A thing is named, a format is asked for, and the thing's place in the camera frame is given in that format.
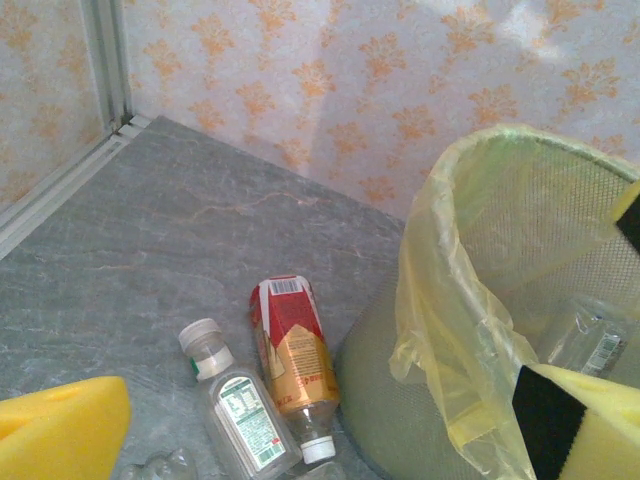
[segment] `barcode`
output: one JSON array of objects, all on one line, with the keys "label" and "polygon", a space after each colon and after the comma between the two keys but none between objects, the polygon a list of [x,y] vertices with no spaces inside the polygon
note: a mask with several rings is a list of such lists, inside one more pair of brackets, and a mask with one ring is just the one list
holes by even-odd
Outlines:
[{"label": "barcode", "polygon": [[273,295],[283,295],[285,293],[298,293],[302,291],[302,285],[295,278],[282,280],[270,280],[271,293]]},{"label": "barcode", "polygon": [[282,454],[282,452],[284,452],[284,447],[282,446],[281,443],[278,443],[277,445],[274,445],[273,447],[268,448],[267,450],[262,452],[260,455],[258,455],[258,460],[260,461],[261,465],[266,465],[276,457],[279,457]]},{"label": "barcode", "polygon": [[591,357],[589,357],[589,360],[587,360],[582,373],[599,375],[615,352],[618,343],[620,343],[620,339],[617,336],[605,334]]}]

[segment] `crushed plastic bottle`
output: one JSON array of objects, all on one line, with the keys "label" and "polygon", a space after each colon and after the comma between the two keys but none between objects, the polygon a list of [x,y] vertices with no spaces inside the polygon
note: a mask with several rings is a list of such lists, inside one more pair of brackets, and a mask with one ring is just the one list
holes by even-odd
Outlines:
[{"label": "crushed plastic bottle", "polygon": [[196,462],[186,448],[151,455],[144,465],[125,467],[118,480],[198,480]]}]

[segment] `trash can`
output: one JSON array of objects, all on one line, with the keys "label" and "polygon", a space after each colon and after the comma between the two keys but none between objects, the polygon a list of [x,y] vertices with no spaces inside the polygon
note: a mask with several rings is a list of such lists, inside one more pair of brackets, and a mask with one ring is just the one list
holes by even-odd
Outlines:
[{"label": "trash can", "polygon": [[[340,416],[383,478],[535,478],[511,408],[574,295],[640,311],[640,258],[608,220],[640,176],[526,126],[475,132],[416,196],[398,270],[345,339]],[[611,380],[640,387],[638,339]]]}]

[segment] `black sponge edge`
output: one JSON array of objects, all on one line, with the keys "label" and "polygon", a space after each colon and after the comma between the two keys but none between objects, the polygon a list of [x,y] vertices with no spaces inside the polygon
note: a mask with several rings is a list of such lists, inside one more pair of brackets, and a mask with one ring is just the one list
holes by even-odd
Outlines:
[{"label": "black sponge edge", "polygon": [[636,197],[616,222],[616,226],[640,254],[640,197]]},{"label": "black sponge edge", "polygon": [[553,381],[523,366],[513,409],[538,480],[557,480],[582,426],[586,407]]}]

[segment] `red and gold label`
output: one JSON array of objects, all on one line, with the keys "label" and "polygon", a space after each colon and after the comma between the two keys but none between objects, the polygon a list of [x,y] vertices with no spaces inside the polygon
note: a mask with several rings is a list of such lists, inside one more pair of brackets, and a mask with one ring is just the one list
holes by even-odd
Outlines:
[{"label": "red and gold label", "polygon": [[340,401],[311,286],[304,277],[261,282],[251,295],[251,321],[267,387],[280,412]]}]

